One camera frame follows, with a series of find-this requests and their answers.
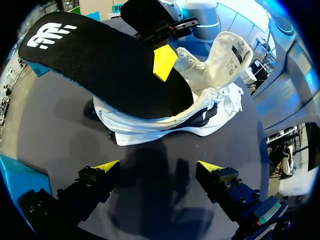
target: table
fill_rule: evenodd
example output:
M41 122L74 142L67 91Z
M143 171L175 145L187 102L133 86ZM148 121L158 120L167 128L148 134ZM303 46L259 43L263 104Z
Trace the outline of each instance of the table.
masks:
M195 179L198 160L232 166L268 194L269 161L258 112L245 84L243 112L215 133L177 132L139 145L117 146L101 122L83 116L91 95L54 72L36 80L18 133L17 158L47 172L53 196L85 166L120 160L121 187L78 226L109 240L230 239L238 228L211 204Z

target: sign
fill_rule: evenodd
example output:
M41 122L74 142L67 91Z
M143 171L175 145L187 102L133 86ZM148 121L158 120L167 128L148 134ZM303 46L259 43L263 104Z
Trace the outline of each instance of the sign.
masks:
M112 6L112 13L113 14L118 14L121 11L123 4L117 4Z

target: bolt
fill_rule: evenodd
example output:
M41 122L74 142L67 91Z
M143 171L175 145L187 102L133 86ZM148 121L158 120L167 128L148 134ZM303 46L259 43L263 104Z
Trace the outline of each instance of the bolt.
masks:
M254 198L260 197L260 190L259 189L253 190L253 194L252 195L253 195Z
M224 187L225 187L226 189L230 188L230 186L231 186L230 182L228 182L228 181L225 181L225 182L224 182Z
M236 183L237 183L238 185L242 184L242 179L241 179L241 178L237 178L237 179L236 179Z
M244 204L246 201L247 201L246 198L243 197L243 196L240 197L240 199L239 199L239 202L242 203L242 204Z

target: shoe insole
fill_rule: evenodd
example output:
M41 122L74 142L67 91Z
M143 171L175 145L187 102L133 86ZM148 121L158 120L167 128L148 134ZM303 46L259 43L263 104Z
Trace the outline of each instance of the shoe insole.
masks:
M166 82L153 74L152 49L79 14L54 12L43 16L28 31L18 53L133 117L171 117L193 104L189 85L174 68Z

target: shoe tongue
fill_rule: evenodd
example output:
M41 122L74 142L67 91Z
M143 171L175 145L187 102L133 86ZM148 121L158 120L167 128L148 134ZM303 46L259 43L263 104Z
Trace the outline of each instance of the shoe tongue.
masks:
M253 51L242 37L227 31L218 34L206 61L205 78L220 90L233 83L249 66Z

